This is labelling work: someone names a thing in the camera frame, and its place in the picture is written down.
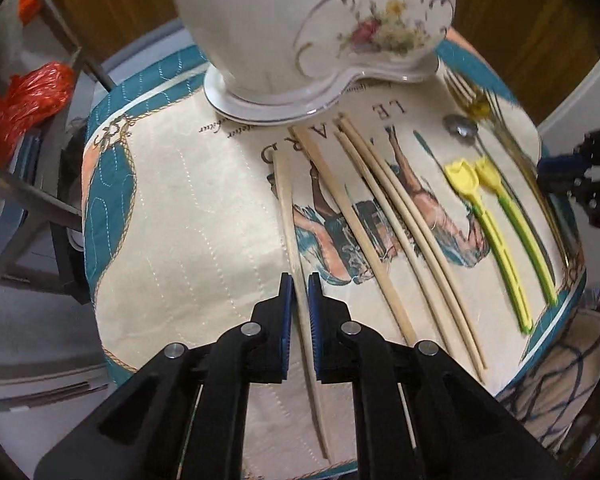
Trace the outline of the small silver spoon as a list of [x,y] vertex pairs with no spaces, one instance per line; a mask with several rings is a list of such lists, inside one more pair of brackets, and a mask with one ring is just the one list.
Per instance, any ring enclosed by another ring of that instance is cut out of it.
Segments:
[[502,181],[502,185],[504,186],[506,191],[509,192],[509,194],[513,197],[515,204],[520,208],[521,214],[524,217],[524,221],[527,222],[528,227],[530,228],[530,231],[535,239],[535,243],[539,246],[539,250],[544,258],[544,261],[548,265],[548,272],[550,272],[550,276],[552,277],[552,280],[554,280],[554,266],[553,263],[550,261],[550,256],[548,255],[544,243],[542,242],[538,231],[535,229],[535,226],[530,221],[527,211],[524,210],[524,206],[522,206],[522,203],[520,202],[517,193],[510,186],[508,180],[505,177],[505,174],[501,172],[501,168],[498,166],[494,158],[486,149],[483,140],[481,140],[479,136],[479,128],[477,123],[474,120],[463,115],[449,114],[443,117],[442,124],[444,125],[445,130],[449,134],[452,134],[452,136],[457,136],[458,138],[460,138],[460,140],[462,140],[463,143],[474,148],[479,154],[479,156],[485,157],[498,172]]

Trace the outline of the yellow tulip plastic fork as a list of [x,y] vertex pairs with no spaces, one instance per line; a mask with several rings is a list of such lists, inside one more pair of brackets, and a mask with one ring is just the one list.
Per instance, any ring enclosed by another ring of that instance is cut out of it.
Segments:
[[498,227],[498,222],[495,221],[491,211],[483,203],[477,171],[466,159],[459,159],[445,165],[444,173],[454,191],[470,203],[471,209],[478,219],[480,226],[482,226],[498,263],[498,268],[506,285],[510,302],[515,310],[520,330],[524,334],[530,335],[533,330],[533,321],[527,295],[524,291],[524,286],[521,284],[508,245]]

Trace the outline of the white floral ceramic double holder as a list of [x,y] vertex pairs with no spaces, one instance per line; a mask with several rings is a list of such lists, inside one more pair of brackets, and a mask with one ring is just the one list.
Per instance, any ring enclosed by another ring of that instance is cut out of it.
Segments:
[[428,79],[456,7],[456,0],[173,1],[209,61],[209,104],[260,126],[320,114],[360,79]]

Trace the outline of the orange plastic bag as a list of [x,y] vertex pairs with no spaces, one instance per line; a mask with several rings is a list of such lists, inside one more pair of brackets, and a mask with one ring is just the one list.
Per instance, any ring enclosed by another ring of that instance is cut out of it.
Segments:
[[8,165],[27,131],[70,102],[73,88],[74,70],[59,62],[10,78],[6,94],[0,96],[0,167]]

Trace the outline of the gold metal fork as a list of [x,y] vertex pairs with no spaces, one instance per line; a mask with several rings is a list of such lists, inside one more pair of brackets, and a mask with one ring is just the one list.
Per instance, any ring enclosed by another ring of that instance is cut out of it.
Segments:
[[443,79],[456,104],[475,122],[484,122],[494,134],[492,122],[489,120],[488,104],[482,94],[484,89],[462,72],[449,67],[445,69]]

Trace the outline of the wooden chopstick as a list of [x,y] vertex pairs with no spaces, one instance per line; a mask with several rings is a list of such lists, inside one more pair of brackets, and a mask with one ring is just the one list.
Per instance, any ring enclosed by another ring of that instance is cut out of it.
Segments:
[[308,293],[306,292],[306,281],[304,280],[296,230],[294,229],[294,201],[292,200],[291,173],[288,160],[282,151],[272,151],[272,161],[289,269],[291,277],[294,280],[294,292],[297,298],[297,327],[302,348],[309,404],[318,444],[320,445],[324,459],[331,463],[332,448],[330,447],[328,429],[325,425],[321,390],[318,388],[314,370]]
[[407,261],[415,274],[416,281],[419,284],[422,296],[424,296],[426,300],[432,318],[434,319],[434,322],[437,325],[438,332],[440,333],[442,338],[442,347],[445,348],[445,350],[450,350],[451,356],[456,356],[455,348],[453,346],[453,339],[446,332],[446,326],[442,321],[441,298],[439,294],[434,291],[430,281],[428,280],[428,278],[426,278],[424,272],[422,272],[422,269],[419,267],[414,248],[406,235],[405,229],[402,226],[398,215],[393,209],[392,203],[387,197],[385,189],[380,185],[378,179],[376,178],[376,174],[374,174],[373,170],[371,170],[370,167],[367,166],[366,161],[358,152],[352,141],[347,137],[347,135],[342,131],[338,130],[335,133],[335,136],[342,148],[346,151],[347,155],[351,159],[351,162],[355,166],[356,170],[358,170],[358,173],[366,182],[368,188],[370,189],[370,192],[372,192],[373,196],[376,198],[378,205],[380,206],[381,210],[384,212],[387,220],[389,221],[393,233],[396,236],[396,239],[399,241],[404,251],[404,254],[406,255]]
[[346,189],[334,175],[332,170],[330,170],[320,149],[310,138],[309,131],[306,130],[306,128],[300,127],[289,127],[288,130],[299,142],[302,150],[306,152],[306,156],[314,163],[318,173],[326,183],[329,193],[332,194],[343,217],[347,220],[347,224],[350,226],[352,234],[360,245],[367,262],[373,270],[374,277],[385,296],[385,300],[387,301],[393,317],[396,319],[396,324],[398,324],[400,328],[403,339],[409,346],[412,346],[417,341],[414,326],[408,317],[398,292],[394,288],[387,271],[382,265],[381,260],[370,241],[370,237],[366,234],[358,215],[353,209],[352,203],[347,196]]
[[424,256],[427,266],[438,284],[445,304],[451,312],[452,318],[462,337],[465,348],[474,364],[480,382],[486,379],[486,359],[480,347],[476,331],[466,315],[465,303],[460,294],[460,286],[453,278],[451,268],[445,262],[434,236],[427,223],[404,187],[393,173],[388,164],[378,155],[372,144],[369,144],[349,118],[341,115],[334,120],[338,128],[338,139],[347,140],[353,151],[362,159],[363,166],[374,175],[374,180],[379,182],[384,194],[390,197],[394,209],[400,214],[403,223],[411,232],[416,245]]

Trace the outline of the printed quilted placemat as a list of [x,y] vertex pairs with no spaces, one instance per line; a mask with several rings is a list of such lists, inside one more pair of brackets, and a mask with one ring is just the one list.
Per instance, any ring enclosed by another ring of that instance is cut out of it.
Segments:
[[[402,334],[373,271],[327,186],[287,128],[256,128],[215,114],[196,47],[176,51],[114,88],[88,120],[82,168],[85,274],[106,355],[123,374],[159,349],[215,341],[272,297],[289,271],[272,151],[291,173],[294,229],[305,274],[344,301],[358,322],[392,342]],[[460,286],[496,398],[524,377],[559,336],[585,288],[571,207],[557,214],[572,250],[565,268],[541,208],[488,127],[479,136],[518,195],[550,256],[558,303],[550,307],[524,245],[489,190],[481,193],[514,258],[533,330],[521,333],[488,240],[444,166],[480,156],[444,128],[455,112],[442,76],[404,86],[357,82],[339,103],[398,177]]]

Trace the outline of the metal shelving rack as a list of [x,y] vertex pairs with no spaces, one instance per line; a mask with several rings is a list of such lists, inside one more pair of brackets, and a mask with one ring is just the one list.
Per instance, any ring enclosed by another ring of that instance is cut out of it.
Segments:
[[0,169],[0,200],[7,206],[18,207],[22,214],[12,234],[0,232],[2,286],[52,294],[65,291],[63,270],[50,273],[32,269],[22,266],[19,260],[44,230],[65,233],[68,229],[81,229],[79,211],[58,198],[68,113],[65,107],[44,120],[40,128],[27,134],[19,144],[16,155],[24,157],[25,174],[18,174],[16,165]]

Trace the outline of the patterned stool cushion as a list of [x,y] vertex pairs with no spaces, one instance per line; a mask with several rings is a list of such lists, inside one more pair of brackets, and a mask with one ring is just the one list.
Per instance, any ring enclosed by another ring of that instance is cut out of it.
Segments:
[[600,312],[578,309],[542,358],[498,395],[550,450],[562,442],[600,381]]

